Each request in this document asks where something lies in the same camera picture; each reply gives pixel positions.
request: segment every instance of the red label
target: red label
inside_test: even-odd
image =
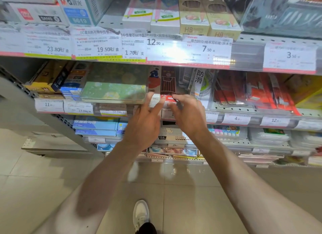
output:
[[[25,20],[34,20],[26,8],[18,8],[18,11]]]

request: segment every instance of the forearm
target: forearm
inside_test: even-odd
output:
[[[95,234],[121,182],[140,151],[119,142],[85,181],[34,232]]]
[[[322,233],[322,224],[263,181],[208,131],[192,139],[249,233]]]

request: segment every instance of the person's left hand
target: person's left hand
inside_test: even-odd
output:
[[[163,108],[165,97],[162,97],[154,108],[149,108],[149,103],[154,92],[149,92],[146,101],[141,105],[129,120],[125,129],[122,142],[134,146],[139,152],[150,147],[157,139],[160,131],[160,116],[158,115]]]

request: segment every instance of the hand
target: hand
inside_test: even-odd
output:
[[[206,113],[204,106],[197,99],[189,95],[175,95],[172,97],[182,103],[180,110],[175,103],[170,103],[170,108],[180,129],[193,140],[195,135],[207,129]]]
[[[160,116],[158,114],[166,99],[161,98],[159,103],[150,110],[149,103],[153,94],[154,92],[147,94],[145,103],[129,120],[122,140],[127,145],[133,145],[139,152],[150,147],[160,132]]]

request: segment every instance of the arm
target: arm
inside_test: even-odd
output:
[[[188,95],[173,95],[179,127],[198,147],[249,233],[322,233],[322,223],[263,181],[207,129],[204,107]]]
[[[153,93],[129,120],[123,140],[87,176],[34,234],[95,234],[117,185],[137,155],[148,148],[160,131],[164,99],[149,111]]]

